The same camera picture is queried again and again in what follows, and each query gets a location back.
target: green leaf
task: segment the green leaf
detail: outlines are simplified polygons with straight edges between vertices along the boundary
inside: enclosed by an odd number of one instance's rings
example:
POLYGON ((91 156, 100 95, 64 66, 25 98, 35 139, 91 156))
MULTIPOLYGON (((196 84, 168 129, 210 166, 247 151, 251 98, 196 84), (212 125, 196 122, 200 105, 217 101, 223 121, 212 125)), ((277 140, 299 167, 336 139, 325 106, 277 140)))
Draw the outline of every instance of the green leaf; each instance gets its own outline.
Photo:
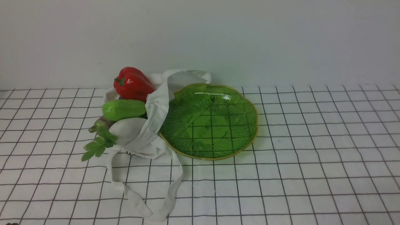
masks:
POLYGON ((105 149, 106 149, 106 147, 103 146, 101 149, 98 149, 98 150, 94 153, 94 155, 95 155, 96 157, 100 157, 100 156, 103 154, 103 152, 104 152, 105 149))
POLYGON ((108 140, 108 139, 106 139, 106 138, 104 138, 104 137, 96 137, 96 138, 94 139, 94 141, 98 142, 98 143, 101 144, 101 145, 104 145, 104 144, 106 143, 107 140, 108 140))
POLYGON ((96 141, 92 141, 90 143, 88 143, 87 145, 83 146, 83 149, 85 149, 85 151, 96 151, 97 149, 99 149, 102 145, 96 141))
POLYGON ((111 148, 112 146, 114 146, 114 142, 111 140, 106 139, 105 143, 104 143, 106 148, 111 148))
POLYGON ((108 133, 110 133, 105 127, 98 127, 97 135, 100 137, 107 138, 108 133))
POLYGON ((118 139, 118 137, 115 136, 115 135, 112 135, 112 134, 110 133, 110 135, 108 136, 108 139, 110 139, 112 142, 115 142, 115 141, 118 139))
POLYGON ((94 155, 94 151, 87 151, 85 152, 85 154, 83 154, 81 161, 84 162, 86 160, 89 160, 90 158, 92 158, 94 155))
POLYGON ((106 139, 110 139, 113 142, 118 139, 117 136, 112 135, 112 133, 110 133, 110 131, 108 131, 105 127, 99 127, 97 135, 106 139))

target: white wall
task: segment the white wall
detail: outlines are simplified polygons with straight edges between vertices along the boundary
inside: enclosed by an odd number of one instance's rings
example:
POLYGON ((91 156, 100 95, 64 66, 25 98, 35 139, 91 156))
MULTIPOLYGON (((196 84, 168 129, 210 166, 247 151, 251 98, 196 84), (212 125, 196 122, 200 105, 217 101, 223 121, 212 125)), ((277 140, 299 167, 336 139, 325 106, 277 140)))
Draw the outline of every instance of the white wall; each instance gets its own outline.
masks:
POLYGON ((110 86, 124 66, 228 85, 400 82, 400 1, 0 1, 0 89, 110 86))

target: plate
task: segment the plate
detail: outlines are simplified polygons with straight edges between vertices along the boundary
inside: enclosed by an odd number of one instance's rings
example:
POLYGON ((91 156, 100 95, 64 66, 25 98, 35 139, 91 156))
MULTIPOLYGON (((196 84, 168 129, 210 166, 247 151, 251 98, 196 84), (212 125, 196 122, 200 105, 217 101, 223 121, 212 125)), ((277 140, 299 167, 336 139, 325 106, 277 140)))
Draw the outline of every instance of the plate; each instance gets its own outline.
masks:
POLYGON ((256 108, 231 87, 191 84, 174 96, 160 134, 182 155, 225 159, 248 147, 257 136, 256 108))

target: white tote bag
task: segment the white tote bag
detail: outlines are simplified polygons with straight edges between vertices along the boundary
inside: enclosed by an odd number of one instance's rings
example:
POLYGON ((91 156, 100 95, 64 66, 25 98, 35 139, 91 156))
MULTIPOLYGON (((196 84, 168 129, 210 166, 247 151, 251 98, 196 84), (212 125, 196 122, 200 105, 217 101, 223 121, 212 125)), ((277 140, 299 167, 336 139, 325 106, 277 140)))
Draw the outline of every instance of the white tote bag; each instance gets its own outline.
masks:
MULTIPOLYGON (((139 123, 135 123, 136 126, 140 126, 137 127, 138 131, 140 130, 139 135, 129 142, 119 142, 119 140, 117 140, 116 143, 119 146, 110 148, 106 166, 107 176, 110 179, 111 184, 124 190, 126 197, 136 208, 135 210, 137 210, 145 219, 154 222, 161 222, 174 208, 176 192, 179 188, 180 182, 182 181, 183 170, 176 153, 158 135, 158 131, 167 116, 169 102, 174 99, 173 92, 176 92, 189 84, 210 83, 211 74, 199 70, 177 69, 168 70, 164 74, 151 74, 148 78, 156 88, 152 94, 147 96, 145 107, 148 119, 135 118, 139 121, 139 123), (122 182, 113 180, 112 159, 119 151, 126 151, 132 156, 153 160, 166 154, 174 162, 179 164, 180 176, 169 186, 167 196, 158 209, 151 211, 137 192, 130 189, 122 182)), ((107 102, 118 98, 119 96, 115 89, 110 88, 104 96, 104 101, 107 102)))

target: white grid paper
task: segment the white grid paper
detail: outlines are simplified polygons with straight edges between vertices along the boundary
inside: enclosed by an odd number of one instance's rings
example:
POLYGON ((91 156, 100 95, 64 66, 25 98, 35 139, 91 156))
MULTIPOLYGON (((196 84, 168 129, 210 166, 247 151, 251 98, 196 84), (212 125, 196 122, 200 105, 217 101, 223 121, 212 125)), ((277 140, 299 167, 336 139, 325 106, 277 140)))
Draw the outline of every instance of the white grid paper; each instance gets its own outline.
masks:
MULTIPOLYGON (((162 224, 400 224, 399 89, 237 88, 258 110, 258 137, 225 160, 180 157, 162 224)), ((0 223, 148 224, 106 179, 106 155, 80 162, 105 91, 0 92, 0 223)), ((117 178, 157 206, 171 160, 115 158, 117 178)))

